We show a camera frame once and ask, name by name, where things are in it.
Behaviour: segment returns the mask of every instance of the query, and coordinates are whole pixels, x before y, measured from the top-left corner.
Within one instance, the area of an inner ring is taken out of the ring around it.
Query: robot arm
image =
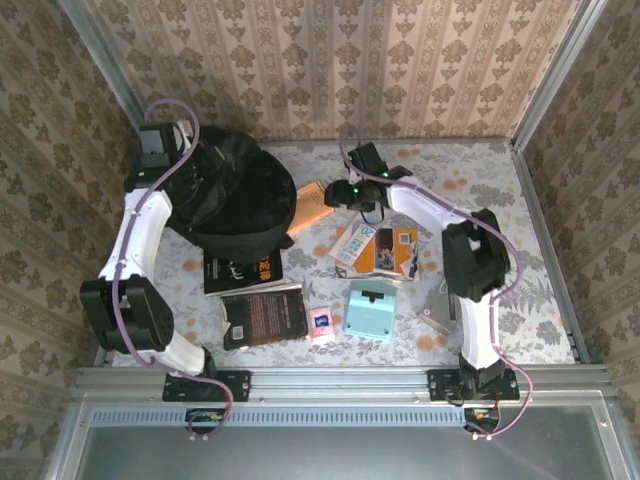
[[[363,213],[387,207],[407,215],[433,233],[442,234],[444,276],[462,307],[464,340],[460,379],[467,397],[475,397],[483,387],[505,372],[491,335],[493,329],[497,344],[497,302],[493,304],[493,326],[490,321],[492,292],[504,286],[505,275],[510,268],[505,246],[486,230],[447,209],[445,205],[448,202],[433,192],[429,192],[429,196],[419,193],[419,190],[428,189],[404,167],[389,170],[373,144],[358,146],[349,152],[348,158],[370,179],[356,176],[352,170],[349,181],[339,180],[327,187],[327,205],[346,205]],[[371,176],[401,179],[401,182],[383,183],[371,179]],[[500,230],[495,215],[487,209],[471,216]]]
[[[408,184],[420,186],[415,177],[403,177],[403,180]],[[433,200],[418,194],[415,188],[406,185],[389,186],[387,200],[391,210],[405,214],[430,232],[446,231],[449,225],[459,225],[465,222],[462,217],[444,209]],[[464,331],[462,358],[476,370],[485,369],[498,362],[498,355],[491,343],[490,297],[491,293],[486,293],[478,302],[460,297]],[[498,312],[494,313],[494,331],[498,332]]]
[[[172,204],[165,191],[153,192],[141,212],[135,206],[148,184],[171,165],[172,159],[189,148],[183,124],[161,125],[141,132],[143,155],[127,179],[125,210],[115,245],[97,280],[80,289],[80,300],[100,346],[129,353],[113,320],[109,291],[114,278],[118,252],[132,215],[138,215],[127,245],[120,279],[120,307],[129,336],[142,358],[157,359],[164,365],[191,375],[200,375],[210,355],[174,329],[171,309],[153,285],[153,271],[162,230],[171,216]]]

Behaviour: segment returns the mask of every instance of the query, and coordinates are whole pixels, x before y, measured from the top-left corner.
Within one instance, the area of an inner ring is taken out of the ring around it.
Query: book cover
[[[313,182],[298,190],[296,213],[287,233],[295,233],[326,217],[336,209],[324,204],[324,187]]]
[[[341,265],[353,268],[377,231],[377,225],[369,225],[361,215],[354,215],[349,225],[338,232],[338,240],[329,250],[329,256],[339,260]]]
[[[230,260],[204,254],[204,293],[215,295],[271,287],[282,282],[280,249],[252,265],[241,266]]]
[[[269,293],[222,299],[225,350],[305,337],[309,333],[300,284]]]
[[[338,227],[339,236],[344,232],[344,227]],[[418,274],[417,241],[415,228],[380,228],[353,266],[336,260],[336,269],[344,278],[388,276],[415,280]]]

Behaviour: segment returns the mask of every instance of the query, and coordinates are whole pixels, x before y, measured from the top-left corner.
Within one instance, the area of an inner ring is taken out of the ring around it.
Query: black backpack
[[[202,127],[189,161],[165,185],[167,225],[217,258],[255,263],[289,248],[296,210],[289,172],[249,135]]]

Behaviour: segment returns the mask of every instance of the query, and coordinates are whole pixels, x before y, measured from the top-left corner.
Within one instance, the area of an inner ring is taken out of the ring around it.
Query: floral wallpaper
[[[579,0],[83,0],[141,105],[258,138],[510,137]]]
[[[611,0],[525,150],[582,332],[640,450],[640,3]]]
[[[0,478],[40,478],[93,333],[131,127],[55,2],[0,1]]]

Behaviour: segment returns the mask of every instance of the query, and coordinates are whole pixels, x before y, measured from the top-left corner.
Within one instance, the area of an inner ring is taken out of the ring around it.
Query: floral tablecloth
[[[390,167],[403,165],[438,194],[471,210],[494,211],[502,231],[519,249],[526,271],[517,293],[500,306],[500,342],[507,355],[523,364],[573,363],[554,292],[549,282],[522,190],[506,143],[376,142]],[[298,187],[315,180],[328,184],[346,178],[337,145],[267,146],[289,169]],[[420,282],[398,290],[394,337],[368,340],[343,333],[349,280],[335,277],[327,252],[336,227],[346,225],[353,212],[336,213],[293,236],[295,245],[282,252],[286,279],[303,284],[308,309],[330,307],[337,338],[322,346],[295,340],[227,352],[222,347],[222,306],[219,298],[203,294],[202,251],[165,229],[155,266],[155,284],[173,309],[178,331],[209,348],[219,366],[301,367],[456,364],[462,326],[449,336],[438,334],[417,312],[440,304],[442,250],[439,232],[419,228]],[[386,225],[417,226],[400,214],[388,214]],[[431,311],[431,317],[448,315]],[[113,365],[132,365],[116,355]]]

